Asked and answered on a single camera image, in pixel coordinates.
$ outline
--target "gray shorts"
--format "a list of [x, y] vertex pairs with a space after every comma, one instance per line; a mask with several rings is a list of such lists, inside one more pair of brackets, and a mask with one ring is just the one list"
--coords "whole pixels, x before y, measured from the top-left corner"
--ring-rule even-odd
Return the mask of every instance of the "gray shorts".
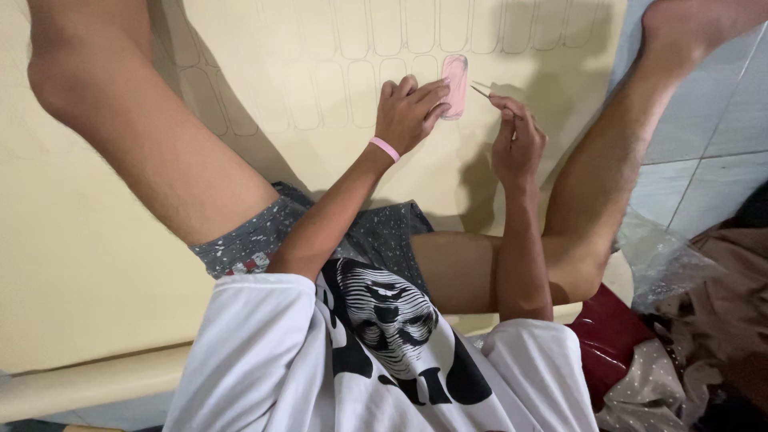
[[[260, 273], [299, 218], [314, 204], [290, 184], [273, 184], [280, 194], [269, 207], [229, 233], [205, 244], [190, 247], [208, 274], [218, 279], [227, 274]], [[414, 234], [434, 231], [413, 202], [364, 210], [357, 214], [334, 258], [354, 258], [383, 268], [427, 292], [411, 249]]]

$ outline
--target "wrist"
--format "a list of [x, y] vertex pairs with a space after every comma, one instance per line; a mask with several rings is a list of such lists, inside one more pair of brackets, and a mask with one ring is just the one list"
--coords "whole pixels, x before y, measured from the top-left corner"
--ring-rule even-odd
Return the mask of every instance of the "wrist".
[[363, 149], [358, 161], [363, 163], [368, 169], [379, 174], [384, 174], [395, 164], [392, 156], [371, 142]]
[[520, 176], [519, 178], [502, 182], [502, 187], [507, 197], [525, 197], [538, 200], [538, 184], [536, 184], [536, 179], [533, 175]]

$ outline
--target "plastic bag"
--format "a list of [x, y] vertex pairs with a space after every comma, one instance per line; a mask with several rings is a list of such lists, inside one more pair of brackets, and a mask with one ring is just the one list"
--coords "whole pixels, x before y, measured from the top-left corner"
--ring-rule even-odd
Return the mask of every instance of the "plastic bag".
[[632, 310], [655, 313], [665, 298], [689, 291], [725, 270], [680, 234], [628, 208], [617, 240], [634, 281]]

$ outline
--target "red fabric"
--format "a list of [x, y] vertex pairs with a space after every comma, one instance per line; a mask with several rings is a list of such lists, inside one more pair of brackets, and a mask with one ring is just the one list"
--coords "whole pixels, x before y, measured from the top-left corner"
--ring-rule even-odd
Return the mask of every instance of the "red fabric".
[[627, 375], [634, 346], [656, 336], [603, 284], [568, 327], [581, 344], [581, 367], [592, 409], [598, 412], [603, 396]]

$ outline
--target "person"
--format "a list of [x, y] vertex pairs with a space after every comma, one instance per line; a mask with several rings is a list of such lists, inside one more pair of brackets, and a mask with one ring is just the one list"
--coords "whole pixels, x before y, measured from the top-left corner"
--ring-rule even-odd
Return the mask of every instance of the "person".
[[[430, 232], [413, 203], [358, 214], [394, 162], [385, 145], [368, 143], [316, 204], [269, 184], [152, 68], [143, 0], [29, 5], [43, 108], [219, 278], [166, 430], [597, 430], [578, 341], [551, 307], [598, 289], [676, 87], [768, 19], [766, 0], [652, 4], [634, 71], [559, 174], [541, 236], [532, 173], [546, 135], [525, 106], [492, 97], [507, 207], [494, 238]], [[445, 92], [385, 83], [376, 137], [412, 150]], [[496, 311], [482, 351], [442, 319]]]

